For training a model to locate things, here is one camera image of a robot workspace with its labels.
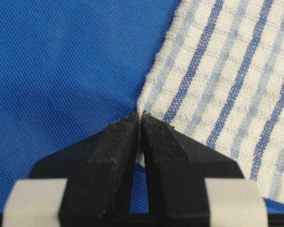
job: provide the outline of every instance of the striped towel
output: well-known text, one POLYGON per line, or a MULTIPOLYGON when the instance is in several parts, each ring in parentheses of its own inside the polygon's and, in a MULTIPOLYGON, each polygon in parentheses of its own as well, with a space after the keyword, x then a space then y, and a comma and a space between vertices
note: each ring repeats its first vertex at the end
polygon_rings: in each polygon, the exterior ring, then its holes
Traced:
POLYGON ((284 0, 182 0, 137 107, 284 203, 284 0))

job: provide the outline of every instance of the white tape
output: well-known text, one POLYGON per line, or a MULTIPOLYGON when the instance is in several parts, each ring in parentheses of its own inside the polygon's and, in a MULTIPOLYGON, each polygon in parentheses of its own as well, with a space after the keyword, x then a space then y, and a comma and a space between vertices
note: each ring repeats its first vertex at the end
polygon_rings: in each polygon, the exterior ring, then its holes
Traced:
POLYGON ((267 227, 257 184, 245 179, 205 179, 211 227, 267 227))
POLYGON ((3 211, 3 227, 59 227, 67 179, 19 180, 3 211))

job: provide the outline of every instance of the black plastic part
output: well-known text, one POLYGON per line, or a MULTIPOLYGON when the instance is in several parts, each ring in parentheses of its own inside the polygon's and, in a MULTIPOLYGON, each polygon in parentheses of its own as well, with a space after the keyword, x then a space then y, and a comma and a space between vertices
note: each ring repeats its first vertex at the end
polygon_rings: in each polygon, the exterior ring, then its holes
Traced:
POLYGON ((138 133, 136 113, 104 129, 88 160, 69 177, 60 217, 103 219, 129 212, 138 133))
POLYGON ((102 136, 99 132, 36 162, 29 178, 67 178, 86 162, 102 136))
POLYGON ((182 225, 209 226, 204 179, 243 178, 238 164, 150 114, 143 115, 141 130, 150 213, 182 225))
MULTIPOLYGON (((204 178, 243 174, 236 162, 149 114, 139 131, 135 113, 38 161, 30 177, 68 178, 61 227, 205 227, 209 208, 204 178), (128 214, 138 144, 145 153, 151 212, 143 215, 128 214)), ((268 222, 284 227, 284 214, 270 214, 268 222)))

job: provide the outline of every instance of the blue mesh fabric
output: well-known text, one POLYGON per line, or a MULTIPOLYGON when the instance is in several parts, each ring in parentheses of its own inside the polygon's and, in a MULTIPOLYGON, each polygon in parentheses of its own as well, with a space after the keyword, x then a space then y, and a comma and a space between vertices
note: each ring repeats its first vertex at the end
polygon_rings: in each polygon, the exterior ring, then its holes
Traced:
POLYGON ((132 214, 149 213, 145 169, 136 163, 134 172, 130 212, 132 214))
POLYGON ((0 212, 37 160, 135 111, 178 3, 0 0, 0 212))

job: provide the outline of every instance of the blue stripe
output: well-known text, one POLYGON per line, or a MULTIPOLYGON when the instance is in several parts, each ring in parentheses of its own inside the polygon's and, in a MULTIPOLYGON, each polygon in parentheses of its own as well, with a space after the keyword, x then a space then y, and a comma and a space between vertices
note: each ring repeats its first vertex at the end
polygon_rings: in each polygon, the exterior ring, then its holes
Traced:
POLYGON ((197 49, 194 53, 194 56, 188 66, 187 72, 185 74, 185 76, 183 77, 179 90, 176 94, 176 96, 173 98, 172 103, 169 107, 169 109, 167 110, 167 112, 165 113, 165 116, 163 118, 163 121, 166 123, 170 123, 173 118, 176 116, 177 111, 179 109, 179 107, 181 106, 187 91, 189 89, 189 86, 195 76, 195 72, 199 67, 199 64, 203 58, 203 55, 207 49, 209 40, 213 34, 218 16, 220 14, 220 11, 223 7, 223 1, 224 0, 216 0, 213 9, 210 13, 210 16, 208 18, 207 21, 207 25, 204 28, 204 31, 200 37, 199 43, 197 45, 197 49))
POLYGON ((274 110, 270 116, 269 121, 265 123, 264 129, 260 135, 260 140, 258 141, 254 151, 254 158, 253 158, 251 175, 250 175, 250 178, 253 180, 257 179, 264 150, 268 144, 271 132, 273 131, 275 124, 279 119, 279 115, 281 114, 283 107, 284 107, 284 82, 282 84, 282 88, 280 91, 280 98, 274 107, 274 110))
POLYGON ((276 170, 273 174, 273 179, 271 182, 271 188, 269 192, 269 198, 276 200, 279 194, 280 183, 282 181, 283 171, 284 171, 284 145, 283 149, 279 152, 278 159, 276 161, 276 170))
POLYGON ((184 134, 187 136, 191 136, 194 134, 195 129, 201 122, 202 116, 213 97, 214 91, 220 80, 220 75, 225 67, 225 63, 229 57, 229 54, 233 47, 233 43, 238 35, 238 30, 240 28, 242 19, 245 16, 247 5, 248 5, 248 0, 241 0, 236 10, 236 14, 233 16, 230 31, 226 37, 220 56, 215 63, 210 80, 207 82, 205 91, 203 92, 202 98, 198 103, 198 107, 194 112, 194 114, 192 115, 191 121, 184 132, 184 134))
POLYGON ((181 28, 179 30, 179 33, 176 37, 176 40, 173 41, 172 43, 172 47, 170 50, 170 53, 165 61, 165 66, 164 68, 161 70, 160 74, 158 75, 158 81, 156 82, 156 84, 154 85, 147 103, 144 107, 144 111, 149 113, 152 109, 152 106, 154 105, 154 103, 156 102, 159 93, 162 91, 162 88, 166 82, 166 79, 169 75, 169 73, 171 72, 171 70, 174 67, 176 58, 183 46, 184 40, 186 38, 187 32, 191 26, 191 24, 194 21, 195 18, 195 12, 197 11, 198 7, 199 7, 199 3, 200 0, 195 0, 191 3, 189 10, 187 11, 184 21, 181 25, 181 28))
POLYGON ((248 107, 248 113, 245 115, 244 119, 241 121, 237 134, 233 139, 232 146, 231 146, 231 158, 233 159, 238 158, 241 144, 244 138, 248 135, 248 130, 251 125, 251 122, 253 121, 254 117, 257 115, 260 103, 266 92, 266 88, 267 88, 270 76, 275 69, 275 62, 281 51, 283 40, 284 40, 284 16, 282 18, 279 31, 275 36, 273 49, 270 52, 270 56, 265 64, 264 71, 262 72, 260 76, 261 79, 257 85, 257 91, 253 95, 251 99, 251 103, 248 107))
POLYGON ((260 12, 260 17, 254 28, 252 39, 248 44, 247 50, 245 52, 243 62, 238 70, 238 74, 235 78, 235 83, 231 87, 231 90, 228 94, 226 104, 220 112, 218 120, 215 123, 213 130, 211 131, 209 137, 207 138, 206 145, 215 148, 215 143, 225 125, 225 122, 234 106, 234 103, 238 97, 238 94, 243 86, 245 76, 251 64, 252 58, 257 50, 257 47, 260 43, 261 36, 264 30, 264 26, 267 21, 267 17, 271 8, 273 0, 265 0, 260 12))

